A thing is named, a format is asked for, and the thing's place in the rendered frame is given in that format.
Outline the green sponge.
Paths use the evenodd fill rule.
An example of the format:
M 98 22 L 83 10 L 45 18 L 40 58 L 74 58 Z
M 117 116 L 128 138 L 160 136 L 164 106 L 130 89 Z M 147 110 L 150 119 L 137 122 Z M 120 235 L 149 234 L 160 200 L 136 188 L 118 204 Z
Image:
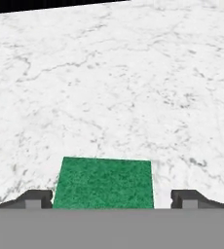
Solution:
M 151 162 L 64 157 L 54 209 L 153 209 Z

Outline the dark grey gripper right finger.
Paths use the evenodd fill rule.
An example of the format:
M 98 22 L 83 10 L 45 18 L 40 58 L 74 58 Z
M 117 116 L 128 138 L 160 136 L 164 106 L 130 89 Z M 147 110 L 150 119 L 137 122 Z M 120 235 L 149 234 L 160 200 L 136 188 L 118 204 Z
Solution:
M 208 199 L 196 190 L 172 190 L 170 197 L 172 209 L 224 208 L 224 203 Z

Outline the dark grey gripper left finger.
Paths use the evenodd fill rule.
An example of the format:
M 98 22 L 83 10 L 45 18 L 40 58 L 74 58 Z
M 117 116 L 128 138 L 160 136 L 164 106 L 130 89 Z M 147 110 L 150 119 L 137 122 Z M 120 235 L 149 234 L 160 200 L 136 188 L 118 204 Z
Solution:
M 0 208 L 27 209 L 36 207 L 39 209 L 51 209 L 53 207 L 52 198 L 52 190 L 27 190 L 16 199 L 0 203 Z

